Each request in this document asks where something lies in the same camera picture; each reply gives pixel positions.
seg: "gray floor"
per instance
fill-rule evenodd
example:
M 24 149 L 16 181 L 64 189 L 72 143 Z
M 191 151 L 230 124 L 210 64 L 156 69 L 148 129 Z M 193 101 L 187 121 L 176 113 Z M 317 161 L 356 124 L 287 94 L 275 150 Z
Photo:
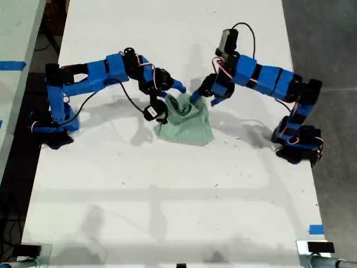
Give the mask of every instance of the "gray floor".
M 307 123 L 322 129 L 314 167 L 326 238 L 357 260 L 357 1 L 283 0 L 294 71 L 324 83 Z

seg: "white table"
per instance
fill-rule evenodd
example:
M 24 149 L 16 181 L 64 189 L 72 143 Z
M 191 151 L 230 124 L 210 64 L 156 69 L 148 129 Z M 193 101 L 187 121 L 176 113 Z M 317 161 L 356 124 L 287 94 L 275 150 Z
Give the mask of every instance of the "white table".
M 59 63 L 131 46 L 192 92 L 238 21 L 261 64 L 292 69 L 279 0 L 72 0 Z M 252 53 L 244 27 L 238 50 Z M 137 82 L 125 86 L 144 107 Z M 23 242 L 52 244 L 51 267 L 299 267 L 295 241 L 324 237 L 308 233 L 321 224 L 310 164 L 279 159 L 268 141 L 285 108 L 236 86 L 210 110 L 215 140 L 186 146 L 159 140 L 119 86 L 97 94 L 75 142 L 42 149 Z
M 0 61 L 24 61 L 22 71 L 0 71 L 0 182 L 10 152 L 46 0 L 0 1 Z

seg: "green towel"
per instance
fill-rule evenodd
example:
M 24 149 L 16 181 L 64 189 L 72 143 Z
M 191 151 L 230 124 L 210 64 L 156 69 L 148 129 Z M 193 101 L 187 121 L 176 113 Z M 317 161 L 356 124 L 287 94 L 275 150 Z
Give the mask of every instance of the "green towel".
M 188 94 L 181 94 L 177 100 L 168 94 L 165 102 L 168 123 L 155 127 L 158 137 L 170 142 L 198 146 L 207 145 L 214 139 L 204 98 L 193 105 Z

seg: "blue painter's tape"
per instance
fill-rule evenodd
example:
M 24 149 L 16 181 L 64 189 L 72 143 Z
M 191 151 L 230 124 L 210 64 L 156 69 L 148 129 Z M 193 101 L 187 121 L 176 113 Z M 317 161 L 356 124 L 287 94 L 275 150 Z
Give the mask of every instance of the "blue painter's tape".
M 310 230 L 309 234 L 311 235 L 323 235 L 324 232 L 324 226 L 321 224 L 318 225 L 310 225 Z
M 22 71 L 25 66 L 24 61 L 0 61 L 0 71 Z

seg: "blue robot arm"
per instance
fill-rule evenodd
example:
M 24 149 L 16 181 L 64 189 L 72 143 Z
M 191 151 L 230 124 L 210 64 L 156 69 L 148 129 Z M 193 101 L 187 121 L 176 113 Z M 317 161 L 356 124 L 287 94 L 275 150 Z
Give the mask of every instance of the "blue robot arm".
M 311 164 L 315 164 L 321 157 L 321 132 L 314 127 L 303 126 L 303 123 L 317 102 L 322 83 L 314 79 L 303 83 L 297 74 L 260 65 L 255 59 L 239 54 L 235 51 L 238 37 L 235 31 L 224 31 L 222 40 L 225 42 L 222 44 L 221 41 L 216 50 L 220 69 L 216 74 L 206 77 L 190 101 L 195 103 L 201 96 L 214 96 L 211 105 L 217 105 L 232 96 L 234 85 L 237 84 L 284 102 L 295 102 L 290 115 L 285 116 L 274 130 L 271 140 L 282 145 L 277 152 L 279 157 L 294 164 L 302 159 L 310 159 Z
M 75 82 L 74 76 L 77 74 L 84 74 L 86 78 Z M 144 94 L 149 95 L 149 105 L 143 110 L 132 102 L 122 84 L 129 81 L 130 78 L 137 80 L 139 89 Z M 77 131 L 79 129 L 77 116 L 80 111 L 74 114 L 70 105 L 64 102 L 64 95 L 71 97 L 92 93 L 90 96 L 92 97 L 105 87 L 118 83 L 123 87 L 125 94 L 133 105 L 143 113 L 146 120 L 156 119 L 164 124 L 167 122 L 167 107 L 164 101 L 158 98 L 165 97 L 165 91 L 170 88 L 175 88 L 181 92 L 186 91 L 181 82 L 171 78 L 167 71 L 153 67 L 147 59 L 142 55 L 137 55 L 132 48 L 127 48 L 124 52 L 112 54 L 104 60 L 91 63 L 64 66 L 62 68 L 59 68 L 58 64 L 47 64 L 46 84 L 50 111 L 46 114 L 31 113 L 31 131 L 47 133 L 50 135 L 49 140 L 53 140 L 54 135 L 63 132 Z M 68 138 L 65 140 L 64 144 L 70 143 L 68 141 L 73 142 Z M 53 148 L 58 149 L 62 145 L 62 142 L 58 141 L 55 142 Z

